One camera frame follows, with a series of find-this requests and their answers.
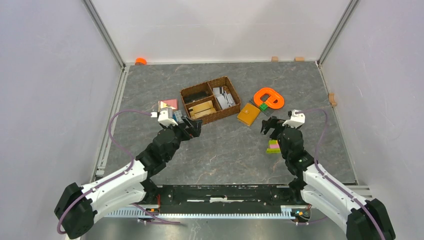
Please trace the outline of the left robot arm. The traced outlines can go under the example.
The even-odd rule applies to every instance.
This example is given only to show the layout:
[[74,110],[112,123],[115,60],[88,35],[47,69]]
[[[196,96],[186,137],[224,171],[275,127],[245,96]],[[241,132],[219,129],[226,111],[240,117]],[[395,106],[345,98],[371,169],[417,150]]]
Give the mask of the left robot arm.
[[151,177],[162,171],[180,148],[181,142],[199,137],[202,120],[187,116],[175,125],[165,125],[152,142],[119,170],[91,183],[73,182],[63,190],[54,209],[60,235],[71,240],[84,235],[107,214],[130,204],[153,203],[157,186]]

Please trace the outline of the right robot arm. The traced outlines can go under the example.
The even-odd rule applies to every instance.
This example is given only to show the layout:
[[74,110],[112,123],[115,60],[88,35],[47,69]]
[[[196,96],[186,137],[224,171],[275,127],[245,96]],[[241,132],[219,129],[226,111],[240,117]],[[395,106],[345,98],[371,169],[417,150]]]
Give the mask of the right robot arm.
[[329,174],[304,148],[299,121],[271,116],[261,123],[264,135],[273,130],[289,172],[295,176],[289,183],[289,199],[295,204],[316,207],[337,224],[348,240],[394,240],[396,233],[385,205],[366,199]]

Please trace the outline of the yellow leather card holder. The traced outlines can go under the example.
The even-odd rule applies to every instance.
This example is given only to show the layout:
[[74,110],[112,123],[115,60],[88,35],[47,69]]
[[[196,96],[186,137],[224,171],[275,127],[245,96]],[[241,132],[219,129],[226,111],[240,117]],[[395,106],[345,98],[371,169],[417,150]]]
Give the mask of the yellow leather card holder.
[[237,115],[237,119],[247,126],[251,126],[256,120],[261,110],[251,103],[247,103]]

